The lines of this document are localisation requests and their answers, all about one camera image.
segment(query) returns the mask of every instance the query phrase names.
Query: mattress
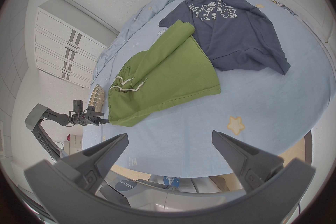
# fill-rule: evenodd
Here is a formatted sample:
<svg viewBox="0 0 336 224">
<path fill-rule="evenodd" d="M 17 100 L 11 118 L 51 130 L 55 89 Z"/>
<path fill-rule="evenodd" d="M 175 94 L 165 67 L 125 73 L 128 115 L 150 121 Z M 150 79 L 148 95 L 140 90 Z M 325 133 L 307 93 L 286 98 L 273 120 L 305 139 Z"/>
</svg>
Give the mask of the mattress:
<svg viewBox="0 0 336 224">
<path fill-rule="evenodd" d="M 159 22 L 182 1 L 167 1 L 124 44 L 115 47 L 110 58 L 104 56 L 91 86 L 92 90 L 99 83 L 106 93 L 103 118 L 108 117 L 107 92 L 119 70 L 131 56 L 151 47 L 166 30 Z M 152 113 L 133 127 L 85 126 L 83 148 L 127 133 L 129 145 L 117 165 L 159 176 L 205 177 L 232 172 L 212 145 L 212 130 L 276 155 L 298 142 L 335 94 L 333 70 L 319 42 L 293 12 L 270 0 L 246 1 L 273 23 L 291 64 L 286 75 L 270 68 L 216 70 L 221 94 Z"/>
</svg>

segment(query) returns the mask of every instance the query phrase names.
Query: tiled wall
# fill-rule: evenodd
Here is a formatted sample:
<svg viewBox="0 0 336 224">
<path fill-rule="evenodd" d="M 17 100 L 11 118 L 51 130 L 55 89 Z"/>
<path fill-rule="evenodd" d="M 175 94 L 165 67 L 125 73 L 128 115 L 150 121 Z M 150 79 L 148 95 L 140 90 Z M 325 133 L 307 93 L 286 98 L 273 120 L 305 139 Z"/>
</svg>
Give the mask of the tiled wall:
<svg viewBox="0 0 336 224">
<path fill-rule="evenodd" d="M 13 180 L 11 122 L 16 95 L 28 69 L 25 18 L 29 0 L 6 0 L 0 10 L 0 121 L 4 123 L 6 159 L 2 166 Z"/>
</svg>

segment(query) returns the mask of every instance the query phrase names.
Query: gray round logo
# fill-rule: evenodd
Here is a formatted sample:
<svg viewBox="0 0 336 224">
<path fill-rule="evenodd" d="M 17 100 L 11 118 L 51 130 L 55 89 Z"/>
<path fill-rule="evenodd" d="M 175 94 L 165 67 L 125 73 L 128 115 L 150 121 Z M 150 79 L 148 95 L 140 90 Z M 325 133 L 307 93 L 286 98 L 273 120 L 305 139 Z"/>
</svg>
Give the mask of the gray round logo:
<svg viewBox="0 0 336 224">
<path fill-rule="evenodd" d="M 115 189 L 117 191 L 128 191 L 132 188 L 134 188 L 138 182 L 136 181 L 131 181 L 131 180 L 121 180 L 115 185 Z"/>
</svg>

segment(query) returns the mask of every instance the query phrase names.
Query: shirt sleeve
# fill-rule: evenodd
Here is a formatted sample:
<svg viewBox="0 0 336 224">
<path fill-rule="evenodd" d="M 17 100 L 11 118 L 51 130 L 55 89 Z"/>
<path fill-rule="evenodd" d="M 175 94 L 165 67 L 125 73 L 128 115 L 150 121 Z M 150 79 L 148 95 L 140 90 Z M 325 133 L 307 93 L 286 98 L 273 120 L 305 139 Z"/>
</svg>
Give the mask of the shirt sleeve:
<svg viewBox="0 0 336 224">
<path fill-rule="evenodd" d="M 188 8 L 185 1 L 180 3 L 174 10 L 172 10 L 164 19 L 159 23 L 160 27 L 169 28 L 178 20 L 182 22 L 190 22 L 190 9 Z"/>
</svg>

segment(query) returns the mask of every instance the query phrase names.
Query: dresser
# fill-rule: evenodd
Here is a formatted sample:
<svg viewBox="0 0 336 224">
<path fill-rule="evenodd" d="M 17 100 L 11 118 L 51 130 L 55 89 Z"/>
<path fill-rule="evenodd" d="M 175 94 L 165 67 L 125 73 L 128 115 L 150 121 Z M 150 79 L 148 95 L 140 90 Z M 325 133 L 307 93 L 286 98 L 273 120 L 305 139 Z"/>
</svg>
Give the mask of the dresser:
<svg viewBox="0 0 336 224">
<path fill-rule="evenodd" d="M 116 34 L 64 0 L 49 0 L 36 15 L 36 67 L 90 88 L 97 58 Z"/>
</svg>

